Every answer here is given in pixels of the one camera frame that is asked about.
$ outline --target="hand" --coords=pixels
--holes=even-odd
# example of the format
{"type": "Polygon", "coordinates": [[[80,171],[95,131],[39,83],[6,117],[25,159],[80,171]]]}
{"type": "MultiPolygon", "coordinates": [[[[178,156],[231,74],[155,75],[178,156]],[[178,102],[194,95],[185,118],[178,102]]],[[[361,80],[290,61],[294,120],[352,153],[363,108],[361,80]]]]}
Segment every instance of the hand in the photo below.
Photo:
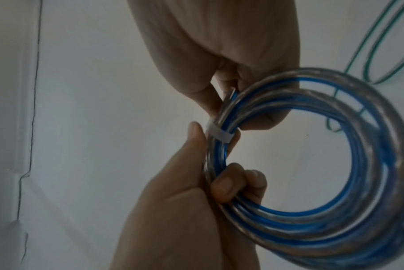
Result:
{"type": "Polygon", "coordinates": [[[230,164],[206,189],[205,154],[205,135],[193,122],[186,143],[146,186],[129,215],[111,270],[259,269],[255,244],[226,220],[213,199],[227,202],[242,191],[261,203],[266,179],[230,164]]]}
{"type": "MultiPolygon", "coordinates": [[[[293,0],[128,0],[160,73],[213,117],[224,92],[299,66],[293,0]]],[[[261,115],[241,129],[270,129],[287,111],[261,115]]]]}

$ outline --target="coiled cable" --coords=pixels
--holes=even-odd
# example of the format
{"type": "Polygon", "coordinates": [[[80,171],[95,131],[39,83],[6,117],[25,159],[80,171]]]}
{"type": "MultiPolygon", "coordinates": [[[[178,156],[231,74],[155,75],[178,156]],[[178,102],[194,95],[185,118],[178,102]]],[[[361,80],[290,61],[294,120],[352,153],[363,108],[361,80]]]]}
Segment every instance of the coiled cable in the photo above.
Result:
{"type": "MultiPolygon", "coordinates": [[[[353,67],[356,59],[360,55],[362,49],[365,47],[367,44],[368,40],[370,40],[371,36],[375,32],[375,30],[380,26],[380,23],[385,19],[386,15],[392,10],[393,7],[397,3],[399,3],[400,0],[391,0],[386,7],[383,9],[383,11],[380,13],[380,15],[377,17],[373,25],[370,27],[370,29],[367,31],[365,34],[364,38],[362,39],[361,43],[358,45],[356,48],[355,52],[353,53],[353,56],[350,58],[349,63],[347,64],[344,73],[349,73],[351,68],[353,67]]],[[[393,78],[400,70],[404,68],[404,57],[397,62],[396,65],[394,65],[389,71],[387,71],[384,75],[382,75],[380,78],[373,79],[371,76],[371,65],[372,65],[372,60],[377,53],[378,48],[380,45],[383,43],[385,37],[390,33],[391,29],[393,26],[403,17],[404,15],[404,4],[394,13],[394,15],[391,17],[391,19],[387,22],[381,33],[379,34],[378,38],[375,40],[374,44],[369,50],[369,53],[367,55],[367,58],[365,59],[364,66],[362,68],[362,80],[371,84],[371,85],[380,85],[389,79],[393,78]]],[[[335,89],[333,93],[333,97],[336,97],[339,93],[339,89],[335,89]]],[[[362,108],[359,110],[358,114],[362,114],[365,111],[365,108],[362,108]]],[[[328,130],[331,130],[333,132],[339,132],[341,129],[334,129],[331,126],[331,118],[327,118],[326,120],[326,128],[328,130]]]]}
{"type": "MultiPolygon", "coordinates": [[[[239,194],[219,205],[255,243],[312,269],[366,269],[404,252],[404,122],[374,88],[347,74],[318,68],[269,76],[232,92],[213,124],[228,133],[267,112],[299,109],[337,121],[349,141],[352,163],[345,187],[327,204],[303,212],[271,210],[239,194]],[[372,125],[329,95],[295,87],[310,81],[344,91],[372,115],[372,125]]],[[[208,136],[205,177],[226,168],[227,143],[208,136]]]]}

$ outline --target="green cable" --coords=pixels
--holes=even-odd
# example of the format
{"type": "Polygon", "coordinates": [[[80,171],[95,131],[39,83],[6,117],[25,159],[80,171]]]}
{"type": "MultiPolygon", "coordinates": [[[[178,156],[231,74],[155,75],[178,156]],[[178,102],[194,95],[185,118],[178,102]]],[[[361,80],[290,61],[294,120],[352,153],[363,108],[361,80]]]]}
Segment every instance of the green cable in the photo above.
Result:
{"type": "MultiPolygon", "coordinates": [[[[390,1],[387,6],[384,8],[384,10],[380,13],[380,15],[378,16],[378,18],[376,19],[376,21],[374,22],[374,24],[371,26],[371,28],[368,30],[368,32],[365,34],[365,37],[362,39],[361,43],[359,44],[358,48],[355,50],[355,53],[353,54],[352,58],[350,59],[344,73],[349,73],[349,70],[352,68],[356,58],[358,57],[359,53],[362,51],[362,49],[364,48],[365,44],[367,43],[367,41],[370,39],[370,37],[372,36],[373,32],[377,29],[377,27],[379,26],[379,24],[383,21],[383,19],[385,18],[385,16],[391,11],[391,9],[393,8],[393,6],[395,6],[395,4],[397,2],[399,2],[400,0],[392,0],[390,1]]],[[[372,59],[374,58],[375,53],[377,52],[377,49],[379,48],[380,44],[383,42],[384,38],[387,36],[387,34],[390,32],[390,30],[392,29],[393,25],[396,24],[396,22],[402,18],[404,14],[404,4],[402,5],[402,7],[395,13],[395,15],[392,17],[392,19],[388,22],[387,26],[384,28],[384,30],[380,33],[379,37],[377,38],[377,40],[375,41],[374,45],[372,46],[368,56],[367,56],[367,60],[365,61],[365,65],[362,71],[362,77],[363,77],[363,81],[372,84],[372,85],[379,85],[381,83],[384,83],[386,81],[388,81],[389,79],[391,79],[395,74],[397,74],[400,70],[402,70],[404,68],[404,58],[399,61],[399,63],[394,66],[389,72],[387,72],[385,75],[383,75],[380,79],[373,81],[370,77],[370,67],[371,67],[371,63],[372,63],[372,59]]],[[[337,94],[340,90],[339,89],[335,89],[334,90],[334,94],[332,95],[333,97],[337,97],[337,94]]],[[[361,115],[363,112],[365,111],[365,108],[362,108],[359,112],[358,115],[361,115]]],[[[328,130],[331,130],[333,132],[340,132],[341,128],[338,129],[333,129],[331,127],[331,119],[327,118],[326,120],[326,128],[328,130]]]]}

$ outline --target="white cable tie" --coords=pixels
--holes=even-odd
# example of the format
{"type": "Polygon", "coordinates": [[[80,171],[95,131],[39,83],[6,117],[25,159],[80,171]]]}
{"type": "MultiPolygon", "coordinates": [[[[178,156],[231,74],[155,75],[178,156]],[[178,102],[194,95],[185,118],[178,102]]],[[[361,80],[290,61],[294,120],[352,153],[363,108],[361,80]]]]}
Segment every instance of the white cable tie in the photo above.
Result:
{"type": "Polygon", "coordinates": [[[208,133],[219,141],[222,141],[224,143],[230,143],[230,141],[233,139],[234,134],[228,133],[227,131],[224,131],[221,128],[219,128],[217,125],[213,123],[213,119],[209,120],[208,124],[206,125],[206,128],[208,130],[208,133]]]}

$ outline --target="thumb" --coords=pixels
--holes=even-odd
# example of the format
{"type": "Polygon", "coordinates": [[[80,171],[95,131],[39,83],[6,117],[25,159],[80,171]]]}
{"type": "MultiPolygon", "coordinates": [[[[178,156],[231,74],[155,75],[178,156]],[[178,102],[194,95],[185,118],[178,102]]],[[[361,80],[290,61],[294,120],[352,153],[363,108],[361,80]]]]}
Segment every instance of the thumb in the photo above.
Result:
{"type": "Polygon", "coordinates": [[[165,199],[197,188],[205,154],[206,138],[202,127],[197,122],[191,122],[187,130],[187,141],[152,179],[146,192],[151,192],[158,199],[165,199]]]}

